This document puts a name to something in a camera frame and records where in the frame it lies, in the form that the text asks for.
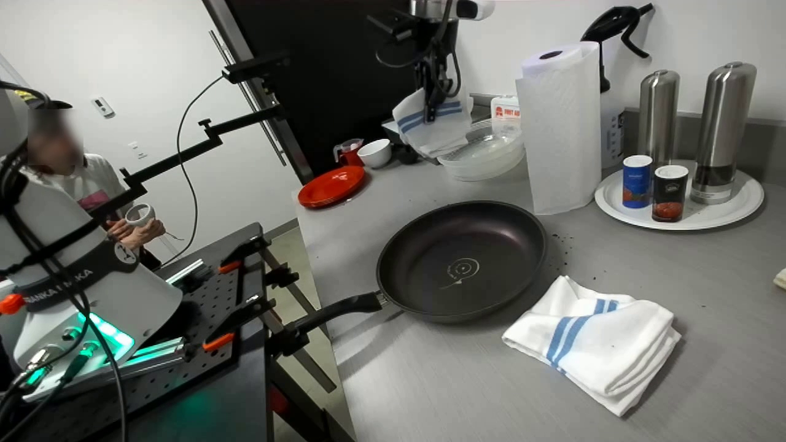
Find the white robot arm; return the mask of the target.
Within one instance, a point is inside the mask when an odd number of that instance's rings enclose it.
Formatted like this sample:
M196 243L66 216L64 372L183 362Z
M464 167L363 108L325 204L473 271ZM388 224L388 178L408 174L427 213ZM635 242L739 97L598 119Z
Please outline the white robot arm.
M215 148L223 134L279 121L269 107L206 125L206 141L125 178L125 190L93 211L23 173L24 163L66 134L64 111L48 94L4 83L4 313L24 313L13 348L23 369L15 390L42 400L81 379L98 379L166 326L183 293L147 271L137 254L103 231L145 184Z

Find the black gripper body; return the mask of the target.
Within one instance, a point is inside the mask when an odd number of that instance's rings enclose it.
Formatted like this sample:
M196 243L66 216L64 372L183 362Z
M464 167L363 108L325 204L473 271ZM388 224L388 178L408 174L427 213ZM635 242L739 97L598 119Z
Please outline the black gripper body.
M457 0L410 0L410 16L415 21L415 73L421 83L446 77L446 60L452 51L448 28L454 16Z

